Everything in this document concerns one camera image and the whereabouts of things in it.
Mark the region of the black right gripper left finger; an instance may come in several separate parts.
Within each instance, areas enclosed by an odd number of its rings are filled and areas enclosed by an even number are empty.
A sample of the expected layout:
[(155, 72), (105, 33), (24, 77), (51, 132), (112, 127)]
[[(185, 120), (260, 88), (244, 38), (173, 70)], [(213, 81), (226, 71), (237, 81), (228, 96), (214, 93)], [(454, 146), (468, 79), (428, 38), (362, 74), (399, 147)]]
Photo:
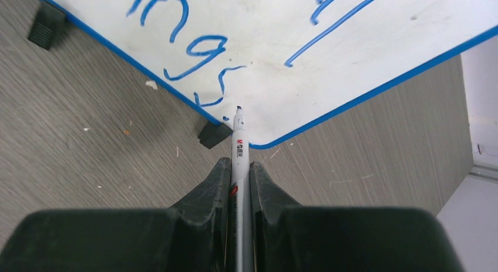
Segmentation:
[(168, 208), (57, 209), (27, 215), (2, 271), (224, 271), (231, 162)]

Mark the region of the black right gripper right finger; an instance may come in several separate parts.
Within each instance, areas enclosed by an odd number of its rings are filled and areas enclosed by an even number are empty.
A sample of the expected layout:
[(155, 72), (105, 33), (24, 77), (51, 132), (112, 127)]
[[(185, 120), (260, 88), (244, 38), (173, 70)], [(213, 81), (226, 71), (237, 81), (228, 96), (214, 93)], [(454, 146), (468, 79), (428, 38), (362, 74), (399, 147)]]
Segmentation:
[(260, 162), (249, 174), (258, 271), (463, 271), (428, 211), (305, 206)]

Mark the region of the blue framed whiteboard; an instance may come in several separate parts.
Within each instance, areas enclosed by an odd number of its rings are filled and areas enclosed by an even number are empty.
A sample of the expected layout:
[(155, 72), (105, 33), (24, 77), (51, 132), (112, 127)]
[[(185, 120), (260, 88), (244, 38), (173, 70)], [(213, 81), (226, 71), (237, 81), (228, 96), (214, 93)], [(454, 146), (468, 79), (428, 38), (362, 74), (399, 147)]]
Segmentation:
[(497, 35), (497, 0), (44, 0), (268, 149)]

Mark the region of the white marker pen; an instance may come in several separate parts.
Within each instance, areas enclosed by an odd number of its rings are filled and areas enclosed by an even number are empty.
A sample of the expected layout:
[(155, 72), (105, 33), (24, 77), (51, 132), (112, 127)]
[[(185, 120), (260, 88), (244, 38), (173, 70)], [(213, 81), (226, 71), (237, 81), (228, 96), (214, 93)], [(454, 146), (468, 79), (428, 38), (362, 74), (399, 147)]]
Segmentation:
[(237, 106), (233, 122), (230, 192), (233, 206), (234, 255), (228, 258), (232, 261), (231, 268), (234, 271), (254, 271), (249, 169), (249, 142), (243, 109)]

